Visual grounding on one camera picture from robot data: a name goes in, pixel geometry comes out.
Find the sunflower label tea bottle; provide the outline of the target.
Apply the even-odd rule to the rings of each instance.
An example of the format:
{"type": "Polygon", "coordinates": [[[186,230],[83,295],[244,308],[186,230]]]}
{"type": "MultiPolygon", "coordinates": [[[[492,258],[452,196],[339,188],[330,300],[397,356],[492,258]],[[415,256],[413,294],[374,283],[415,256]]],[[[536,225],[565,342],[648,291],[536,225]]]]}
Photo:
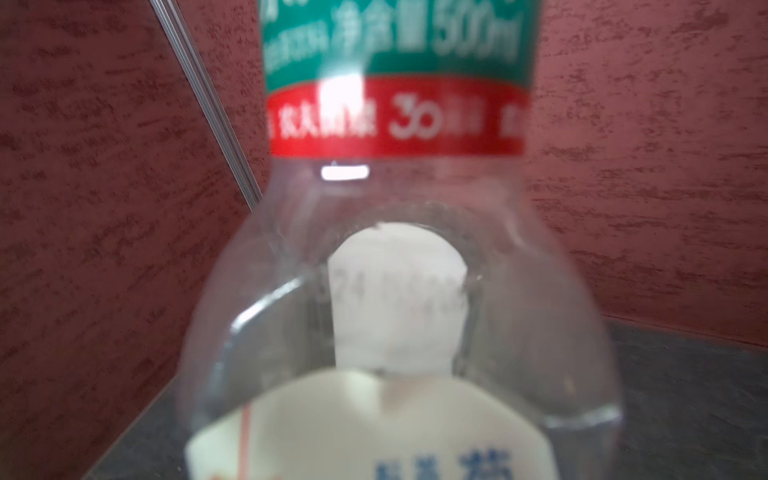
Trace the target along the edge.
{"type": "Polygon", "coordinates": [[[263,1],[273,172],[178,375],[193,479],[605,479],[604,321],[528,203],[536,1],[263,1]]]}

